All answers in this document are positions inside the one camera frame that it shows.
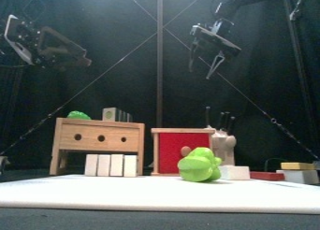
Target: green stuffed toy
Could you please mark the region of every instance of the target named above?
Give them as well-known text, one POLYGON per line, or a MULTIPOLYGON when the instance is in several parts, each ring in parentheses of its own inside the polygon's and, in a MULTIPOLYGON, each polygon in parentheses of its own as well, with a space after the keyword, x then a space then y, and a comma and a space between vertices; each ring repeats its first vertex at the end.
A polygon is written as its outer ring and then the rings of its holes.
POLYGON ((85 113, 82 113, 81 111, 71 111, 67 115, 67 118, 81 119, 81 120, 91 120, 91 118, 85 113))
POLYGON ((199 147, 178 162, 181 177, 188 181, 213 181, 221 177, 221 159, 209 148, 199 147))

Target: hole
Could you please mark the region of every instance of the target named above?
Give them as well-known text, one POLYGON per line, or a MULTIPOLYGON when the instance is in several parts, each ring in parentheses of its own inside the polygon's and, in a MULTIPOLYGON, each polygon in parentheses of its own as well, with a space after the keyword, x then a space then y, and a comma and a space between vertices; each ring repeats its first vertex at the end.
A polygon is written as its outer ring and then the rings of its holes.
POLYGON ((99 140, 101 142, 105 142, 105 136, 98 136, 98 140, 99 140))
POLYGON ((79 141, 82 138, 83 138, 83 137, 82 137, 82 135, 81 135, 81 134, 77 134, 77 135, 75 135, 75 140, 78 140, 78 141, 79 141))

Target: black pole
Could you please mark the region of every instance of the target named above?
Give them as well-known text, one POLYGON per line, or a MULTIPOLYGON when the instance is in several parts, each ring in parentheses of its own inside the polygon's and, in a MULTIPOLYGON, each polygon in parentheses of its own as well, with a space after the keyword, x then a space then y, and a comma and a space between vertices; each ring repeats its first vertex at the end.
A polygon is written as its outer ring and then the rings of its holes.
POLYGON ((310 84, 307 80, 307 69, 304 66, 304 59, 302 54, 302 47, 300 47, 300 41, 298 36, 298 30, 296 30, 296 21, 292 20, 291 14, 294 12, 292 7, 292 0, 284 0, 286 5, 286 11, 287 11, 287 19, 288 19, 288 26, 291 31, 291 38, 292 38, 292 48, 294 48, 294 54, 295 54, 295 61, 296 61, 296 68, 298 68, 298 76, 300 80, 300 88, 304 98, 304 106, 306 106, 306 112, 307 112, 307 119, 308 119, 308 127, 311 131, 311 140, 316 145, 316 149, 319 149, 320 141, 319 141, 319 132, 316 128, 315 123, 315 113, 312 108, 312 100, 311 100, 311 89, 310 84))
POLYGON ((157 94, 157 127, 162 127, 162 0, 158 0, 158 94, 157 94))

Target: white box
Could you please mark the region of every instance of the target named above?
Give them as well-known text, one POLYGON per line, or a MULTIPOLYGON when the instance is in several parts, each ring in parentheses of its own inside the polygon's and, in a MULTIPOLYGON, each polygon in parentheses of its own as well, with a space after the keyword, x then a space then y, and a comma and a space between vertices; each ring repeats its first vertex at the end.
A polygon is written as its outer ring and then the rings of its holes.
POLYGON ((219 167, 223 180, 249 180, 251 170, 248 166, 223 165, 219 167))
POLYGON ((102 177, 110 176, 110 163, 111 163, 111 155, 101 154, 98 160, 98 176, 102 177))
POLYGON ((303 183, 303 184, 318 184, 319 177, 316 170, 282 170, 286 175, 286 181, 303 183))
POLYGON ((85 160, 85 175, 97 176, 98 154, 87 154, 85 160))
POLYGON ((103 121, 120 122, 122 120, 122 110, 118 108, 103 109, 103 121))
POLYGON ((137 155, 125 155, 124 159, 124 176, 125 177, 137 177, 138 175, 138 157, 137 155))
POLYGON ((111 154, 110 176, 124 176, 124 154, 111 154))

